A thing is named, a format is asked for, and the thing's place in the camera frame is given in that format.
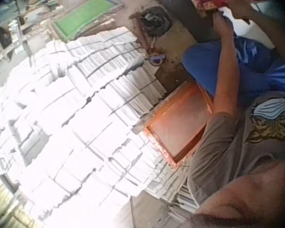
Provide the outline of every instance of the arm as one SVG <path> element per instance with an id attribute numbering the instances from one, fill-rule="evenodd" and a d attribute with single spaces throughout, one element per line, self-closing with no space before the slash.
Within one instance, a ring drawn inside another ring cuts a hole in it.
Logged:
<path id="1" fill-rule="evenodd" d="M 214 28 L 222 42 L 213 103 L 214 113 L 226 112 L 235 117 L 237 114 L 239 68 L 233 41 L 233 29 L 220 12 L 213 15 L 213 20 Z"/>
<path id="2" fill-rule="evenodd" d="M 249 0 L 230 0 L 228 6 L 235 19 L 254 21 L 268 35 L 285 61 L 285 24 L 254 10 L 249 4 Z"/>

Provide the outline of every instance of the person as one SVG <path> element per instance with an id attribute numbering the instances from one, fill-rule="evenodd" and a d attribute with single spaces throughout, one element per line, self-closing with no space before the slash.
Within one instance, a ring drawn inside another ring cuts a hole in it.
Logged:
<path id="1" fill-rule="evenodd" d="M 187 180 L 199 209 L 181 227 L 285 227 L 285 30 L 246 0 L 228 7 L 254 21 L 278 55 L 234 37 L 221 12 L 213 15 L 221 40 L 185 52 L 185 68 L 214 100 Z"/>

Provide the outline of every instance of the floor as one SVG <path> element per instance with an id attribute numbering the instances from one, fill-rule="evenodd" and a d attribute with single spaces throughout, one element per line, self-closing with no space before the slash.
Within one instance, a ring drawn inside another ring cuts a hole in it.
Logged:
<path id="1" fill-rule="evenodd" d="M 134 33 L 136 33 L 137 28 L 129 19 L 131 14 L 142 12 L 149 7 L 162 6 L 155 0 L 121 0 L 121 2 L 124 4 L 124 8 L 115 16 L 116 25 L 126 26 Z M 173 26 L 155 43 L 155 49 L 160 53 L 165 53 L 167 57 L 156 76 L 169 93 L 190 77 L 182 66 L 181 57 L 189 46 L 197 43 L 180 21 L 174 17 L 171 17 L 171 19 Z"/>

